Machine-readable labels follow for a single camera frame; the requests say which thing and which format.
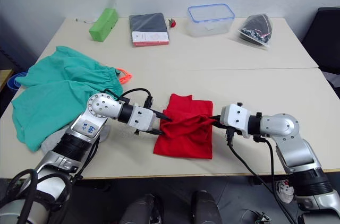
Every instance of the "white label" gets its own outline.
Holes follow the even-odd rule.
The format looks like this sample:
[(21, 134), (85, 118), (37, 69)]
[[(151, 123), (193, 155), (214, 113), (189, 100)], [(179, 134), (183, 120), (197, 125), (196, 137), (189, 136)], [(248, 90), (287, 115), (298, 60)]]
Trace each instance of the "white label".
[(132, 32), (132, 42), (169, 42), (167, 32)]
[(82, 135), (86, 135), (90, 138), (93, 138), (98, 133), (98, 126), (88, 120), (84, 120), (81, 123), (77, 123), (74, 126), (74, 130), (79, 132)]

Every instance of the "black notebook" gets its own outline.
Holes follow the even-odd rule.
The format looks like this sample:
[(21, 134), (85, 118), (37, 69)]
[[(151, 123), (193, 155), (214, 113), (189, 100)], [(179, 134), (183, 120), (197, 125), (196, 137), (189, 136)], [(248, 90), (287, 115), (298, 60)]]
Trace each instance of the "black notebook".
[(167, 45), (168, 30), (162, 13), (130, 15), (132, 43), (135, 46)]

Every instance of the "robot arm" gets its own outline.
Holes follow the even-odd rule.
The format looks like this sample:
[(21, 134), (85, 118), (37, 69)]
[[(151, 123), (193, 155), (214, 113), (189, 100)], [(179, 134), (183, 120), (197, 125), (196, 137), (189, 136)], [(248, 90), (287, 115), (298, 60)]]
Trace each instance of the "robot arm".
[(251, 115), (239, 103), (223, 107), (219, 122), (227, 129), (236, 129), (245, 138), (250, 135), (255, 141), (261, 136), (272, 138), (281, 164), (290, 175), (300, 209), (311, 212), (332, 210), (339, 220), (339, 194), (332, 188), (310, 144), (300, 137), (298, 120), (288, 114)]
[[(86, 165), (90, 149), (93, 149), (93, 145), (98, 143), (99, 133), (108, 118), (126, 123), (139, 131), (151, 134), (162, 133), (152, 127), (155, 118), (170, 119), (150, 109), (151, 96), (147, 98), (147, 108), (129, 105), (129, 99), (122, 99), (123, 101), (116, 101), (106, 93), (91, 96), (87, 102), (86, 110), (70, 125), (54, 149), (43, 157), (35, 168), (38, 179), (53, 177), (37, 184), (36, 198), (27, 217), (29, 223), (47, 223), (52, 205), (61, 201), (62, 198), (64, 198), (64, 202), (69, 200), (64, 195), (65, 179), (60, 179), (58, 176), (67, 177), (66, 181), (68, 182), (68, 180), (73, 180), (75, 173), (82, 166)], [(27, 179), (15, 199), (0, 205), (0, 223), (17, 223), (27, 199), (25, 192), (30, 184), (30, 179)]]

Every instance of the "plastic bag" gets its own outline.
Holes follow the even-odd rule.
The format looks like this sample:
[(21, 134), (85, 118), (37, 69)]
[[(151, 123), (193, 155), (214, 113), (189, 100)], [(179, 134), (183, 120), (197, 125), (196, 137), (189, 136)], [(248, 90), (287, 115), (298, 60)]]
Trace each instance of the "plastic bag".
[(257, 14), (249, 16), (239, 28), (240, 37), (256, 45), (269, 47), (272, 23), (267, 15)]

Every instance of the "floor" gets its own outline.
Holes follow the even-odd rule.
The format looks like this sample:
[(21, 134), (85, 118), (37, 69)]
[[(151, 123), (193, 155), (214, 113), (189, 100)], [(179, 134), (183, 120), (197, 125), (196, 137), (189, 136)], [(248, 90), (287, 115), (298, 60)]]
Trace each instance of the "floor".
[[(338, 173), (330, 174), (333, 182), (339, 178)], [(63, 223), (115, 223), (131, 202), (144, 194), (154, 193), (164, 201), (166, 223), (190, 224), (191, 194), (199, 189), (207, 190), (214, 197), (225, 224), (241, 223), (241, 216), (247, 209), (265, 212), (272, 223), (288, 223), (272, 195), (263, 185), (249, 184), (248, 177), (116, 179), (108, 180), (98, 189), (75, 186)], [(301, 214), (295, 201), (286, 206), (293, 216)], [(254, 218), (249, 213), (243, 224), (251, 223)]]

